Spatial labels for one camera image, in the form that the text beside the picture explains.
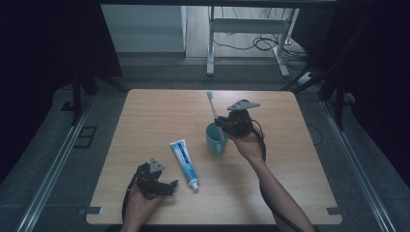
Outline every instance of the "metal frame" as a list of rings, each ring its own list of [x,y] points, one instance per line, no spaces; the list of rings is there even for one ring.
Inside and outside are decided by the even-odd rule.
[[[287,35],[292,25],[295,9],[290,9],[286,20],[278,19],[244,19],[244,18],[215,18],[215,7],[211,7],[209,18],[209,45],[206,74],[214,74],[214,33],[252,33],[252,34],[282,34],[278,47],[274,47],[273,52],[277,59],[280,72],[283,77],[289,77],[289,71],[283,62],[281,53],[285,45]]]

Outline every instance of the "blue toothpaste tube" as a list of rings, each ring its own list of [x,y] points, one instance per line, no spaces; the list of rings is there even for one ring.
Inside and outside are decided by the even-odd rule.
[[[192,160],[190,160],[190,153],[188,152],[187,143],[185,139],[170,143],[172,150],[174,150],[175,156],[181,164],[182,171],[187,179],[188,185],[193,188],[194,191],[198,191],[198,176],[196,175],[195,168],[193,167]]]

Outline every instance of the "cup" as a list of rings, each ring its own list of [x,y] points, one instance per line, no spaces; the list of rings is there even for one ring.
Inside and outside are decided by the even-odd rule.
[[[216,156],[221,156],[225,150],[226,143],[228,142],[228,134],[224,132],[223,139],[220,139],[220,131],[215,123],[208,125],[205,134],[208,151]]]

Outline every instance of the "forearm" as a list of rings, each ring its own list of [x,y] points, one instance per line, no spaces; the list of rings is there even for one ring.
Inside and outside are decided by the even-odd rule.
[[[314,228],[304,211],[278,181],[278,179],[272,174],[265,162],[261,160],[249,160],[249,163],[255,171],[260,185],[264,189],[272,205],[302,230],[307,232],[314,231]],[[280,228],[280,231],[293,231],[278,217],[275,217],[275,220]]]

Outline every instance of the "wall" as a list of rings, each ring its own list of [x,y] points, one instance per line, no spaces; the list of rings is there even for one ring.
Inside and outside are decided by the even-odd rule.
[[[117,52],[184,52],[186,7],[102,5]]]

